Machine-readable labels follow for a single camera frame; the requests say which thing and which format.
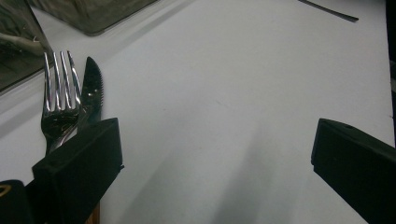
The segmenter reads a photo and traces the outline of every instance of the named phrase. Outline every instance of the white table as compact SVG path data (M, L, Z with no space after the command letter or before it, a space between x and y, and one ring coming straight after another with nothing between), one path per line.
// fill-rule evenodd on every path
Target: white table
M319 118L394 146L385 1L162 0L87 37L34 10L81 76L104 74L123 169L102 223L365 223L313 172ZM0 97L0 179L45 151L42 75Z

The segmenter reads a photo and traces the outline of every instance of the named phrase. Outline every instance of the utensil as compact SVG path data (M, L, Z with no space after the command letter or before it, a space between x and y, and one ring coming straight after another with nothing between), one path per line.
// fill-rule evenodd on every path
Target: utensil
M54 149L61 146L64 140L76 129L78 122L78 112L80 106L80 87L78 83L78 74L73 62L71 53L67 51L73 82L70 86L67 75L67 68L64 62L64 53L61 51L61 61L64 73L64 82L61 86L58 62L56 54L53 53L55 90L51 85L50 66L47 53L44 53L44 73L45 73L45 94L43 113L41 117L41 130L47 140L46 155ZM71 97L71 89L74 89L75 97ZM52 110L53 91L55 92L54 109Z
M91 58L87 58L85 65L84 82L79 108L78 132L101 120L103 105L103 81L99 66ZM92 211L86 224L99 223L100 204Z
M302 3L306 3L307 5L309 5L309 6L311 6L311 7L315 7L315 8L318 8L318 9L320 9L320 10L329 12L330 14L333 14L334 16L340 17L340 18L342 18L342 19L344 19L344 20L347 20L347 21L355 22L355 21L358 21L358 20L359 20L359 18L352 17L352 16L348 16L348 15L346 15L346 14L343 14L343 13L340 13L340 12L337 12L337 11L334 11L334 10L331 10L331 9L328 9L328 8L326 8L326 7L322 7L322 6L320 6L320 5L317 5L317 4L315 4L315 3L312 3L312 2L310 2L310 1L306 1L306 0L299 0L299 1L302 2Z

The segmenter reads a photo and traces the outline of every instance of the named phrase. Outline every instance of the metal fork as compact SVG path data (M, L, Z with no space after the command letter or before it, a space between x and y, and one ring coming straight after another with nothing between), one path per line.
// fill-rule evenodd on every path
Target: metal fork
M62 51L60 52L64 74L63 85L61 85L61 78L59 75L59 67L55 52L52 55L54 60L55 90L51 85L48 56L47 53L44 53L45 93L43 114L41 117L41 131L43 132L47 141L46 155L50 154L54 149L61 146L64 140L77 127L81 88L79 86L78 74L76 72L73 58L69 51L67 51L67 54L69 57L70 70L73 78L71 88L74 89L75 97L71 97L70 82L64 62L64 53ZM53 92L55 92L55 104L54 109L51 109Z

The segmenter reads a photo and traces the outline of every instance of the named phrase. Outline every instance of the knife blade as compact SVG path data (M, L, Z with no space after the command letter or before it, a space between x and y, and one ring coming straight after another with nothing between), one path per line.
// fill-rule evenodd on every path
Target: knife blade
M103 105L102 73L93 58L88 57L82 83L78 132L101 120Z

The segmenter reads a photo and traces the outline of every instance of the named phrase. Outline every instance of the knife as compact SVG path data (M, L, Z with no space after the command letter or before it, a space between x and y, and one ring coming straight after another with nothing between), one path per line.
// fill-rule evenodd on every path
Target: knife
M87 58L84 81L82 83L81 104L78 114L78 132L101 120L103 105L103 81L99 66ZM100 205L92 211L86 224L99 223Z

